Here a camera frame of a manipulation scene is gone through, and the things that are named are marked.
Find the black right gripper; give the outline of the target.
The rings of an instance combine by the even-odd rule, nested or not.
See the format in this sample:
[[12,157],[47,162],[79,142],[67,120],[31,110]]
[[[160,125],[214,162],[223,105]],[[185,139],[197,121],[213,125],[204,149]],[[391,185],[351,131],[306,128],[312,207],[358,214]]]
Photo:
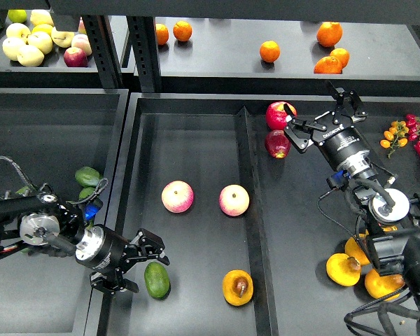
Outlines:
[[355,90],[345,91],[329,80],[325,81],[325,87],[336,101],[333,118],[301,120],[285,103],[283,132],[299,153],[305,153],[314,144],[334,171],[363,172],[369,169],[366,157],[370,150],[353,123],[364,121],[368,113]]

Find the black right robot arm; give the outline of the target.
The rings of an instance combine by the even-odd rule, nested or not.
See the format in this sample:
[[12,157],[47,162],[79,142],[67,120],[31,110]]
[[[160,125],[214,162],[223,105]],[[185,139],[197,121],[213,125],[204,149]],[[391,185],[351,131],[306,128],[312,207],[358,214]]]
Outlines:
[[325,86],[336,101],[334,109],[303,120],[286,107],[284,134],[300,153],[310,146],[320,150],[334,171],[327,179],[330,190],[344,192],[356,226],[367,230],[365,237],[353,232],[354,241],[378,275],[403,280],[399,288],[348,313],[346,327],[355,335],[395,335],[391,315],[420,323],[420,194],[408,197],[393,188],[391,172],[378,177],[380,166],[369,160],[370,149],[354,126],[368,116],[361,98],[330,81]]

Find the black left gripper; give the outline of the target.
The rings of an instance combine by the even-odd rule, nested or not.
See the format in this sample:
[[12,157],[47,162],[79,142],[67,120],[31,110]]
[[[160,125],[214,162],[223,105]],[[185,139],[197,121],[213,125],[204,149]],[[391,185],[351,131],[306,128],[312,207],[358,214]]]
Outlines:
[[[110,295],[124,291],[139,292],[138,285],[126,279],[121,269],[116,269],[120,266],[125,247],[129,243],[128,239],[103,225],[84,231],[76,245],[75,259],[79,264],[95,271],[89,276],[93,289]],[[131,259],[136,263],[157,260],[163,265],[170,265],[162,238],[143,228],[137,231],[131,241]]]

